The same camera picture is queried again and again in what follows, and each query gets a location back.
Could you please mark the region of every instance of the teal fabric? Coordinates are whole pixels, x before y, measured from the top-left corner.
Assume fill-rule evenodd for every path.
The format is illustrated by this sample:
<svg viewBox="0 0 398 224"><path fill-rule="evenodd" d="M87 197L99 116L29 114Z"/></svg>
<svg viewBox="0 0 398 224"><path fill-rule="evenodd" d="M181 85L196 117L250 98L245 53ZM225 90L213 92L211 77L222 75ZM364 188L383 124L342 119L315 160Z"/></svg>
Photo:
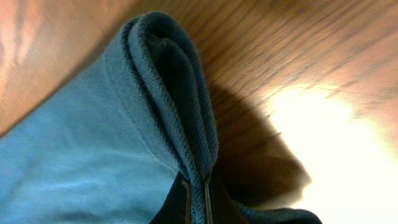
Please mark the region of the teal fabric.
<svg viewBox="0 0 398 224"><path fill-rule="evenodd" d="M149 223L177 172L204 223L215 127L187 34L159 12L134 19L0 140L0 223Z"/></svg>

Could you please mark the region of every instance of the wooden surface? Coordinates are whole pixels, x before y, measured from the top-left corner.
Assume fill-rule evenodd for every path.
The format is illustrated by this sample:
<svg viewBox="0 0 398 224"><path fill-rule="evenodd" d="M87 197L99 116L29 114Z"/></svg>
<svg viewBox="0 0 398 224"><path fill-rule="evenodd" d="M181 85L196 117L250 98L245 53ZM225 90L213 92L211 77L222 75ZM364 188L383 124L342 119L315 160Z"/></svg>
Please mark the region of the wooden surface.
<svg viewBox="0 0 398 224"><path fill-rule="evenodd" d="M324 223L397 223L397 1L0 2L0 133L168 12L203 62L231 195Z"/></svg>

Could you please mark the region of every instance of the cloth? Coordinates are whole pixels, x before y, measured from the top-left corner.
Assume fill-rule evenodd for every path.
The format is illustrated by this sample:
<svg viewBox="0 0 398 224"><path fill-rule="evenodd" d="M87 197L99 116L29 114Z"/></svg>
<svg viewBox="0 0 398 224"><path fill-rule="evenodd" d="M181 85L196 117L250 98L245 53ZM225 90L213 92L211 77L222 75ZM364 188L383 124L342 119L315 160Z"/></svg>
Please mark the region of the cloth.
<svg viewBox="0 0 398 224"><path fill-rule="evenodd" d="M0 140L0 222L149 223L181 172L204 223L215 127L188 35L160 12L134 19Z"/></svg>

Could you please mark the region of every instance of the blue cloth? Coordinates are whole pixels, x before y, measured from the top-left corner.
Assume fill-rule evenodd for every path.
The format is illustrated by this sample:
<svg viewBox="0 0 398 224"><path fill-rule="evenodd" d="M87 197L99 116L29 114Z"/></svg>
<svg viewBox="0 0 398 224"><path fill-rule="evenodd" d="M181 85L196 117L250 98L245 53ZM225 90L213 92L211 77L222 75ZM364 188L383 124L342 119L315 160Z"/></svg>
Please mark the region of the blue cloth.
<svg viewBox="0 0 398 224"><path fill-rule="evenodd" d="M0 223L149 223L178 172L192 223L204 223L215 127L187 34L159 12L134 19L0 140Z"/></svg>

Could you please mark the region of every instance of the garment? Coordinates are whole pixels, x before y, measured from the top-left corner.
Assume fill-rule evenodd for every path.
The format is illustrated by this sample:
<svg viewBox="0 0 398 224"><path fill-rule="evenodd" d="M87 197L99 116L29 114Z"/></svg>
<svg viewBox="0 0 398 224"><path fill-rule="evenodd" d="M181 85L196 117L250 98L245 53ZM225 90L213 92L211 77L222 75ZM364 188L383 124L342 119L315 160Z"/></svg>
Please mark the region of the garment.
<svg viewBox="0 0 398 224"><path fill-rule="evenodd" d="M160 12L134 19L0 140L0 222L149 223L181 173L191 221L204 223L215 127L187 34Z"/></svg>

